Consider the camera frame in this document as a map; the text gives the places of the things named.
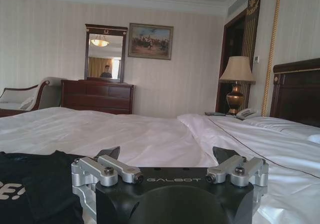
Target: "table lamp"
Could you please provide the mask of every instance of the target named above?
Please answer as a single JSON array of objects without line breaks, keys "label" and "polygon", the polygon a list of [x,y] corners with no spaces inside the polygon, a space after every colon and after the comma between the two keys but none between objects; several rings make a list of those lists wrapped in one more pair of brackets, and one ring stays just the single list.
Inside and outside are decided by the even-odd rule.
[{"label": "table lamp", "polygon": [[249,57],[230,56],[226,69],[219,79],[220,83],[232,83],[232,92],[226,95],[229,105],[228,114],[235,115],[244,102],[244,95],[240,92],[240,84],[255,83],[250,69]]}]

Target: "door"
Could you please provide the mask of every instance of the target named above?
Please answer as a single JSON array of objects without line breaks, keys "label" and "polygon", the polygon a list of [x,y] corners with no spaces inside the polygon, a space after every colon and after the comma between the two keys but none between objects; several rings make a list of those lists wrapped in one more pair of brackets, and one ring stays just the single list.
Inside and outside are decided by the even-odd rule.
[{"label": "door", "polygon": [[[223,44],[220,63],[219,77],[224,73],[229,57],[241,56],[245,32],[245,20],[247,11],[244,10],[224,26]],[[215,111],[227,113],[229,106],[227,103],[227,94],[232,91],[231,83],[219,83]]]}]

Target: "screw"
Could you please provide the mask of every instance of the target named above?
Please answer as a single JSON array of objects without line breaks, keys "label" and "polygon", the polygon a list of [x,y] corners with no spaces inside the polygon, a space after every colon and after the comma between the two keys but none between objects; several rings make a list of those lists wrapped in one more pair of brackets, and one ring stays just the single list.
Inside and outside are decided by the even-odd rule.
[{"label": "screw", "polygon": [[216,177],[214,175],[210,175],[210,174],[206,175],[205,179],[208,183],[211,183],[211,184],[215,183],[215,181],[216,181]]},{"label": "screw", "polygon": [[245,174],[245,169],[242,166],[237,166],[234,169],[235,173],[239,174],[239,175],[244,175]]},{"label": "screw", "polygon": [[144,181],[144,175],[136,175],[135,177],[134,177],[134,183],[137,183],[137,184],[140,184],[140,183],[142,183],[143,181]]},{"label": "screw", "polygon": [[113,167],[108,166],[104,169],[104,174],[106,174],[107,176],[111,176],[113,173],[114,173]]}]

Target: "metal bracket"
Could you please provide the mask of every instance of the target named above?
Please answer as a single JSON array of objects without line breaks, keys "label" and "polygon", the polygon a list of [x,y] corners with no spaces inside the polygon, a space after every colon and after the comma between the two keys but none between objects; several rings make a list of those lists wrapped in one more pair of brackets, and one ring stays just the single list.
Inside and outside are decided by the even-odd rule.
[{"label": "metal bracket", "polygon": [[108,155],[102,155],[97,162],[89,157],[77,158],[71,164],[72,192],[79,196],[80,203],[90,216],[97,220],[96,202],[93,192],[96,183],[111,187],[118,183],[118,175],[126,183],[137,184],[144,179],[140,169],[128,166]]},{"label": "metal bracket", "polygon": [[261,198],[268,191],[269,165],[266,160],[254,157],[250,161],[243,156],[234,155],[216,167],[209,167],[206,180],[212,184],[224,183],[226,176],[237,187],[246,187],[249,182],[253,184],[253,210],[254,214],[261,202]]}]

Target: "painting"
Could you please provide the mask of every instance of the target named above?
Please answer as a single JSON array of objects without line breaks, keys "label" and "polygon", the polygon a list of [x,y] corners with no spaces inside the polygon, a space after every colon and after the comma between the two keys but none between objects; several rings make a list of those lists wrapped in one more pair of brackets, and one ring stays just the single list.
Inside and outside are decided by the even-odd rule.
[{"label": "painting", "polygon": [[171,60],[173,26],[130,23],[129,57]]}]

